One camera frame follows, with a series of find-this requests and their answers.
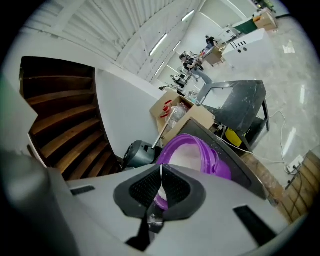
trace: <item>wooden staircase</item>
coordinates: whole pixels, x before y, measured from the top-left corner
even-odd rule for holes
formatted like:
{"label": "wooden staircase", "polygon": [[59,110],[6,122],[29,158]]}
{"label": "wooden staircase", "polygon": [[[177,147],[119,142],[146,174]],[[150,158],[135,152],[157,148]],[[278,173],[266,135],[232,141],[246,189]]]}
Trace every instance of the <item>wooden staircase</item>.
{"label": "wooden staircase", "polygon": [[51,58],[23,57],[20,93],[37,112],[30,137],[65,180],[120,172],[100,117],[95,70]]}

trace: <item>clear plastic bag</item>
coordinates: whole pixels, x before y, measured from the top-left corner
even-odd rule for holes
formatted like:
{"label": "clear plastic bag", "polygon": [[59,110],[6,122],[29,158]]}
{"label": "clear plastic bag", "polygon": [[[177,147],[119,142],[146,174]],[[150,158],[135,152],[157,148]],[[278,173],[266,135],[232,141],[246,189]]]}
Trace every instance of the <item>clear plastic bag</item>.
{"label": "clear plastic bag", "polygon": [[176,106],[172,106],[169,115],[165,117],[165,121],[167,121],[173,113],[168,123],[167,130],[170,131],[173,127],[175,127],[180,119],[183,118],[184,115],[188,112],[188,110],[189,108],[182,102],[178,103]]}

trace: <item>power outlet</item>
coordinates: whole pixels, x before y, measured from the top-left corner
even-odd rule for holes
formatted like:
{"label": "power outlet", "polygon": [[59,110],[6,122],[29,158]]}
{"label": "power outlet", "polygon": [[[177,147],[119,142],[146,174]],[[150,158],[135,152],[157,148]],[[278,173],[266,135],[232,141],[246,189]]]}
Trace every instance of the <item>power outlet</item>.
{"label": "power outlet", "polygon": [[287,166],[288,172],[291,174],[296,172],[296,169],[294,168],[294,166],[298,169],[302,165],[303,161],[304,161],[304,158],[301,155],[298,155],[297,158]]}

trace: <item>black cable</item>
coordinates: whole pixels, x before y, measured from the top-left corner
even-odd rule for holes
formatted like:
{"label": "black cable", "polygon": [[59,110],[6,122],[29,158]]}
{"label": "black cable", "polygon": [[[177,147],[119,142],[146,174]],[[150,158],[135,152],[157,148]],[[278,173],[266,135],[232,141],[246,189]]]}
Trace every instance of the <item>black cable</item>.
{"label": "black cable", "polygon": [[300,173],[300,171],[296,168],[296,166],[294,165],[293,166],[293,168],[297,171],[297,173],[295,174],[295,175],[300,175],[300,187],[299,187],[299,191],[297,191],[297,196],[296,196],[296,199],[295,199],[295,202],[293,203],[293,207],[292,207],[292,211],[291,211],[291,213],[290,213],[290,218],[291,218],[291,215],[292,215],[292,213],[294,212],[294,210],[295,210],[295,207],[296,207],[296,203],[297,203],[297,201],[298,201],[298,198],[299,198],[299,195],[300,195],[300,192],[301,192],[301,188],[302,188],[302,177],[301,177],[301,173]]}

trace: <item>concrete floor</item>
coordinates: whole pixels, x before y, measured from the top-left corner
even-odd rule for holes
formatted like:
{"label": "concrete floor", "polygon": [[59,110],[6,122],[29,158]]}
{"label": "concrete floor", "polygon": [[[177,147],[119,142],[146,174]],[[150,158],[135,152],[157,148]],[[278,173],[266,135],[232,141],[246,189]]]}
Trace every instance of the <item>concrete floor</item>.
{"label": "concrete floor", "polygon": [[[320,145],[320,63],[317,54],[303,29],[291,17],[278,20],[279,27],[268,31],[276,58],[267,69],[257,66],[246,71],[231,68],[226,62],[214,67],[204,63],[205,73],[214,82],[236,80],[262,80],[266,88],[267,106],[272,117],[281,111],[286,119],[282,131],[283,157],[290,164],[298,155]],[[285,54],[283,46],[292,41],[295,53]],[[282,161],[281,127],[284,118],[280,113],[270,119],[270,131],[265,129],[257,140],[254,153],[273,161]],[[314,153],[320,156],[320,147]],[[282,186],[292,175],[284,171],[282,163],[260,159]]]}

